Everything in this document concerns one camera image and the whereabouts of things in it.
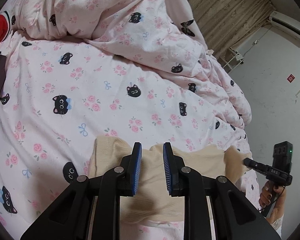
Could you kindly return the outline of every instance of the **finger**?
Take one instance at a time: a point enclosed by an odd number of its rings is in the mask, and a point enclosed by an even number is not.
[[[274,186],[274,187],[273,187],[273,190],[274,190],[276,193],[281,194],[282,191],[283,191],[283,187]]]
[[[270,204],[270,200],[267,199],[265,196],[263,196],[262,194],[260,194],[260,199],[262,200],[263,203],[265,203],[266,205]]]
[[[266,206],[266,204],[264,204],[264,203],[262,202],[261,199],[259,199],[259,205],[260,205],[260,207],[262,207],[262,208],[264,208],[264,207]]]

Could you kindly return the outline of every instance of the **cat face print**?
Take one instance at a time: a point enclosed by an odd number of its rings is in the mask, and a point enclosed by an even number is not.
[[[4,209],[11,214],[17,214],[16,209],[13,207],[10,193],[5,186],[0,189],[0,195],[0,202],[2,203]]]
[[[181,71],[183,71],[183,67],[181,66],[181,64],[171,68],[172,73],[180,73]]]
[[[70,64],[70,58],[72,57],[73,55],[69,52],[67,52],[66,54],[64,54],[61,59],[60,59],[60,64],[61,65],[68,65]]]
[[[65,95],[56,96],[52,100],[54,101],[53,112],[55,114],[66,114],[68,110],[72,109],[71,98],[67,98]]]
[[[5,105],[6,103],[8,103],[9,99],[10,99],[10,95],[6,94],[5,97],[0,98],[0,101],[3,105]]]
[[[66,163],[66,165],[63,166],[63,171],[62,172],[63,172],[63,176],[64,176],[65,180],[68,183],[72,183],[78,177],[77,170],[75,169],[72,162]]]
[[[195,83],[189,83],[188,86],[189,86],[189,90],[190,90],[191,92],[194,92],[194,93],[195,93]]]
[[[194,20],[190,20],[190,21],[187,21],[187,22],[183,22],[181,23],[181,31],[186,34],[186,35],[189,35],[191,37],[194,37],[194,33],[189,30],[188,26],[190,26],[192,23],[194,22]]]
[[[127,87],[128,96],[137,98],[141,96],[141,90],[137,85],[133,85],[133,87]]]
[[[15,23],[16,23],[16,16],[14,15],[11,18],[11,25],[15,25]]]
[[[129,20],[130,23],[139,23],[141,20],[141,13],[133,13],[131,14],[131,18]]]
[[[182,116],[186,116],[187,115],[186,107],[187,107],[187,105],[185,103],[182,103],[182,102],[179,103],[179,110],[180,110],[180,114]]]
[[[56,23],[56,15],[55,14],[52,14],[50,19],[49,19],[49,22],[51,22],[53,24],[53,26],[56,26],[57,23]]]
[[[21,42],[21,45],[24,47],[27,47],[27,46],[31,46],[32,44],[30,42],[23,41],[23,42]]]

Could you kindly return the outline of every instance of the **brown curtain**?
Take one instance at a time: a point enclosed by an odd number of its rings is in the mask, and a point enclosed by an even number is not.
[[[188,0],[209,49],[219,57],[254,33],[275,7],[270,0]]]

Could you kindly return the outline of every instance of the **pink rose print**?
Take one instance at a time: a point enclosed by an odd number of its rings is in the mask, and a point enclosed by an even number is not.
[[[82,70],[82,68],[78,67],[78,68],[72,70],[70,77],[74,78],[75,80],[78,80],[82,76],[83,73],[84,73],[84,71]]]
[[[36,153],[42,152],[42,145],[40,143],[36,143],[33,145],[33,150]]]
[[[89,100],[90,102],[94,102],[94,101],[96,100],[96,97],[95,97],[95,96],[89,96],[89,97],[88,97],[88,100]]]
[[[55,90],[55,86],[50,83],[47,83],[44,87],[42,87],[42,91],[44,93],[49,93],[49,92],[52,93],[54,92],[54,90]]]
[[[17,131],[20,132],[22,130],[22,125],[21,125],[21,122],[19,121],[17,123]]]
[[[131,130],[132,130],[133,132],[138,132],[139,128],[138,128],[137,126],[135,126],[135,125],[132,125],[132,126],[131,126]]]
[[[190,152],[192,152],[193,150],[195,150],[195,147],[194,147],[192,141],[189,138],[186,139],[186,146],[188,147],[188,150]]]
[[[147,95],[147,98],[149,99],[153,99],[157,97],[157,94],[154,93],[153,89],[151,89],[149,92],[148,92],[148,95]]]
[[[45,160],[47,158],[47,154],[46,153],[41,153],[40,158]]]
[[[117,65],[113,70],[118,76],[124,76],[127,73],[127,69],[121,65]]]
[[[51,64],[51,62],[49,61],[45,61],[44,63],[40,64],[40,69],[42,70],[42,72],[44,73],[50,73],[53,71],[53,67],[54,65]]]
[[[10,161],[12,164],[18,164],[18,158],[14,154],[11,155]]]
[[[143,58],[141,58],[141,55],[140,54],[136,54],[134,55],[133,57],[133,60],[134,61],[141,61]]]
[[[100,111],[100,106],[99,106],[98,104],[94,103],[94,104],[92,105],[92,109],[93,109],[94,111],[98,112],[98,111]]]
[[[119,44],[129,45],[130,42],[134,41],[131,35],[124,33],[119,36]]]
[[[154,63],[159,63],[160,61],[163,61],[163,57],[161,55],[156,56]]]
[[[137,125],[137,126],[140,126],[140,125],[142,125],[142,122],[141,122],[141,120],[138,120],[138,119],[136,119],[136,120],[135,120],[135,123],[136,123],[136,125]]]
[[[178,116],[178,115],[171,114],[168,121],[171,123],[172,126],[175,126],[176,128],[180,128],[180,126],[182,126],[180,116]]]
[[[192,119],[191,122],[192,122],[192,127],[198,129],[198,122],[195,119]]]
[[[153,114],[153,115],[151,116],[151,119],[152,119],[152,120],[158,120],[158,115],[157,115],[157,114]]]
[[[143,127],[141,125],[142,121],[134,116],[129,120],[129,128],[135,133],[139,132],[139,130],[142,131]]]
[[[117,109],[117,105],[116,104],[111,104],[110,108],[111,108],[111,110],[116,110]]]
[[[18,140],[20,144],[23,143],[23,139],[26,137],[26,135],[24,134],[25,131],[26,129],[24,125],[22,125],[21,122],[19,121],[16,125],[13,136],[15,137],[16,140]]]

